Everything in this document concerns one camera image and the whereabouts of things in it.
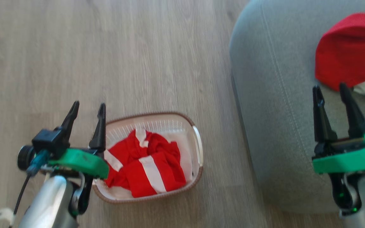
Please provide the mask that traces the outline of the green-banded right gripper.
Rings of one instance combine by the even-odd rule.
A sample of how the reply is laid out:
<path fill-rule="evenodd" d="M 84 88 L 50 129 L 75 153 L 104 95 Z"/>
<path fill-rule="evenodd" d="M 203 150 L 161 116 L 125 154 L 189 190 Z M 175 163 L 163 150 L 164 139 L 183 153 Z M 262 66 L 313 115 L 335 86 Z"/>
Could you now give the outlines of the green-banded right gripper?
<path fill-rule="evenodd" d="M 337 141 L 326 115 L 321 88 L 318 85 L 312 88 L 314 137 L 319 143 L 312 164 L 318 174 L 365 171 L 365 117 L 345 83 L 339 84 L 339 92 L 346 107 L 351 139 Z"/>

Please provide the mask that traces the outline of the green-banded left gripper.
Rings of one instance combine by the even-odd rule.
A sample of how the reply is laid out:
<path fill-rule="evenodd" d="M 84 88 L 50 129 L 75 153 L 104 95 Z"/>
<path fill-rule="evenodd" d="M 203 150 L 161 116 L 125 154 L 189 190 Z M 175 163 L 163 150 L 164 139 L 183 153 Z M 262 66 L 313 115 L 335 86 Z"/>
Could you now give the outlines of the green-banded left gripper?
<path fill-rule="evenodd" d="M 65 146 L 70 146 L 70 135 L 75 119 L 77 118 L 80 102 L 76 100 L 66 115 L 63 123 L 54 130 L 59 131 L 59 139 Z M 103 153 L 106 149 L 106 104 L 101 103 L 97 113 L 97 125 L 89 143 L 89 148 L 67 147 L 60 157 L 57 152 L 47 151 L 45 168 L 52 172 L 64 172 L 65 175 L 77 175 L 78 172 L 89 175 L 93 179 L 107 179 L 110 168 L 107 162 L 96 153 Z"/>

